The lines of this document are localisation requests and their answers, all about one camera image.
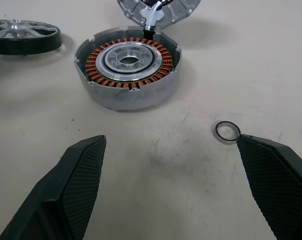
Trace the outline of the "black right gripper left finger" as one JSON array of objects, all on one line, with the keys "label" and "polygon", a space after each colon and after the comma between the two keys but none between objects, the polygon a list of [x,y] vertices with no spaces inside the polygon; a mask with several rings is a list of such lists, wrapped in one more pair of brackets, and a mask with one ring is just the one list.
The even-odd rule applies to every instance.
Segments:
[{"label": "black right gripper left finger", "polygon": [[97,199],[107,139],[97,135],[66,149],[33,187],[0,240],[83,240]]}]

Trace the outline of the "black rotor silver spokes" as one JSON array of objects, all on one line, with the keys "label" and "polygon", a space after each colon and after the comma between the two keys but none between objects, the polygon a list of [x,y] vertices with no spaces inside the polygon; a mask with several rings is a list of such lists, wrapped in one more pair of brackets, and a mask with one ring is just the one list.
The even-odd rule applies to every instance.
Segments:
[{"label": "black rotor silver spokes", "polygon": [[0,19],[0,55],[35,55],[54,51],[61,45],[61,31],[52,24]]}]

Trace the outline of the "silver motor end cover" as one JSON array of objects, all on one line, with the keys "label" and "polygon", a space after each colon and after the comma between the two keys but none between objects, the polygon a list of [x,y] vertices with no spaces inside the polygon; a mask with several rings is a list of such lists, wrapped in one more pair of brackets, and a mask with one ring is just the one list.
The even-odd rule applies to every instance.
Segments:
[{"label": "silver motor end cover", "polygon": [[202,0],[116,0],[124,15],[147,31],[160,31],[188,18]]}]

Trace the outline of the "small silver round object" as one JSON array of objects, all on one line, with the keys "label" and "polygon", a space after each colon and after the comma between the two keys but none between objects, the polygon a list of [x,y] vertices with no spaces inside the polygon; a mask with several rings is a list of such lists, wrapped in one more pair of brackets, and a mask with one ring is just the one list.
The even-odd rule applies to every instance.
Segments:
[{"label": "small silver round object", "polygon": [[179,80],[182,50],[162,32],[147,38],[141,27],[116,27],[85,40],[74,64],[97,104],[114,111],[135,111],[169,98]]}]

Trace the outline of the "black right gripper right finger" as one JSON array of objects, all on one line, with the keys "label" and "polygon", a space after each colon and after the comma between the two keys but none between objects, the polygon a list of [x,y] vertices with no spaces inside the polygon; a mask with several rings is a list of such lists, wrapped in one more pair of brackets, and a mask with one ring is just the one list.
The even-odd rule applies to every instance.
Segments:
[{"label": "black right gripper right finger", "polygon": [[302,159],[288,146],[242,134],[237,147],[252,196],[277,240],[302,240]]}]

